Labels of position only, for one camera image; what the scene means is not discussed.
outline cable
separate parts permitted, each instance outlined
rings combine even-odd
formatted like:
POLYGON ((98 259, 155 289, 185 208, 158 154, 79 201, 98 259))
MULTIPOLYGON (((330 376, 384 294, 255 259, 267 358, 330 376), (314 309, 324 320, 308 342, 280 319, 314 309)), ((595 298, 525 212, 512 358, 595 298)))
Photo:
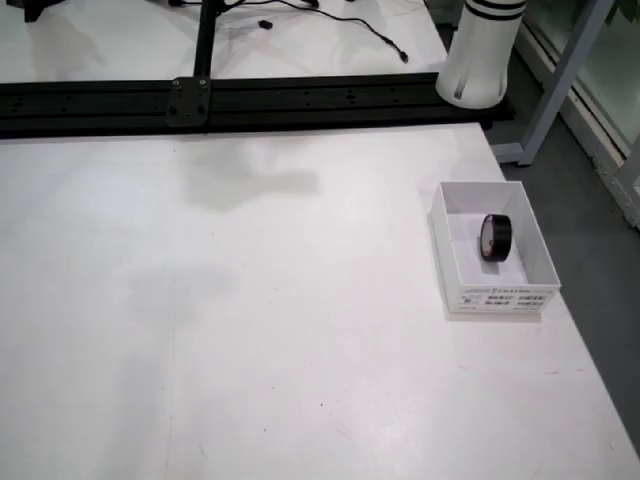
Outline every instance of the cable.
MULTIPOLYGON (((178 1, 182 5, 202 5, 202 2, 190 2, 190 1, 186 1, 186 0, 178 0, 178 1)), ((384 43, 386 43, 391 48, 393 48, 398 53, 398 56, 400 57, 400 60, 402 60, 404 63, 407 63, 409 61, 409 55, 407 55, 406 52, 401 50, 400 47, 398 47, 398 45, 396 45, 395 42, 393 40, 391 40, 389 37, 386 37, 386 36, 382 35, 380 32, 378 32, 366 20, 363 20, 362 18, 358 18, 358 17, 347 17, 347 18, 336 17, 335 15, 331 15, 330 13, 327 13, 327 12, 325 12, 323 10, 320 10, 318 8, 320 6, 320 3, 318 2, 318 0, 302 0, 302 1, 308 3, 309 5, 312 5, 312 7, 301 7, 299 5, 294 5, 293 3, 289 3, 286 0, 262 0, 262 1, 257 1, 257 2, 256 1, 247 1, 247 0, 237 0, 236 3, 233 3, 231 5, 227 5, 225 10, 223 12, 220 12, 220 13, 221 14, 222 13, 226 13, 226 12, 228 12, 230 10, 233 10, 234 8, 240 7, 240 6, 267 5, 267 4, 270 4, 270 3, 282 3, 284 5, 287 5, 288 7, 294 8, 296 10, 300 10, 300 11, 303 11, 303 12, 318 13, 320 15, 324 15, 325 17, 331 18, 332 20, 337 20, 338 22, 356 22, 356 23, 360 23, 361 25, 366 27, 371 33, 373 33, 376 37, 378 37, 384 43)))

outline white table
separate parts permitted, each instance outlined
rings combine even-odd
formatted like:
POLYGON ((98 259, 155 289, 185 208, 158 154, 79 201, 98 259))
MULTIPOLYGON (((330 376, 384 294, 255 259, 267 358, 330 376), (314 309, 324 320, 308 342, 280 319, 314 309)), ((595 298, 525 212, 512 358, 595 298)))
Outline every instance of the white table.
MULTIPOLYGON (((0 82, 192 75, 200 9, 161 5, 66 0, 25 25, 21 10, 0 4, 0 82)), ((435 72, 446 58, 422 0, 321 0, 321 6, 366 19, 409 54, 409 63, 361 25, 284 5, 252 6, 218 20, 211 77, 435 72), (259 28, 259 20, 273 22, 273 29, 259 28)))
POLYGON ((444 309, 431 194, 501 178, 475 125, 3 142, 0 477, 638 478, 561 297, 444 309))

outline gray floor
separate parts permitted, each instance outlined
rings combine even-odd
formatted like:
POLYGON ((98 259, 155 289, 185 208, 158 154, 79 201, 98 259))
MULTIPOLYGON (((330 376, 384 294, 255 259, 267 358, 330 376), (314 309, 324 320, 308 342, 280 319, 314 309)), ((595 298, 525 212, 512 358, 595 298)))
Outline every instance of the gray floor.
MULTIPOLYGON (((509 98, 516 127, 541 89, 512 58, 509 98)), ((631 229, 569 128, 556 119, 531 167, 503 166, 524 183, 562 281, 562 294, 618 413, 640 452, 640 233, 631 229)))

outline metal bracket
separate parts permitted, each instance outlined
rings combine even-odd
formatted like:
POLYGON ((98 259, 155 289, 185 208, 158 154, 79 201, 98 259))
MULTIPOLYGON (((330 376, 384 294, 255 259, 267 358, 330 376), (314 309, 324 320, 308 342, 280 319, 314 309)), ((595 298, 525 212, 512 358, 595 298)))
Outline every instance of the metal bracket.
POLYGON ((178 77, 171 82, 167 124, 171 127, 202 127, 209 118, 211 80, 208 77, 178 77))
POLYGON ((635 199, 631 197, 629 192, 620 184, 616 178, 616 171, 605 164, 597 156, 592 157, 591 161, 596 173, 600 176, 607 190, 611 193, 614 200, 622 210, 625 220, 634 228, 640 228, 640 205, 635 204, 635 199))

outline black stripe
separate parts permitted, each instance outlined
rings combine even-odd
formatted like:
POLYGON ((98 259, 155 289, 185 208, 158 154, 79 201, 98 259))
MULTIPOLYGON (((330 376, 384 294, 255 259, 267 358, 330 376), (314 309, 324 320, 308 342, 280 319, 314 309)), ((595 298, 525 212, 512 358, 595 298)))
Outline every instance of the black stripe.
POLYGON ((509 20, 515 20, 516 18, 521 17, 522 14, 524 13, 524 11, 522 11, 520 13, 514 13, 513 15, 500 16, 500 15, 492 15, 490 13, 484 13, 484 12, 481 12, 480 10, 476 10, 475 8, 470 6, 468 2, 465 2, 464 6, 467 8, 467 10, 469 10, 469 12, 474 14, 476 17, 484 18, 485 20, 494 20, 496 22, 508 22, 509 20))
POLYGON ((483 7, 495 8, 496 10, 516 10, 518 8, 524 7, 527 4, 526 0, 524 2, 513 3, 511 5, 505 5, 504 3, 489 2, 488 0, 473 0, 473 1, 474 3, 477 3, 478 5, 482 5, 483 7))

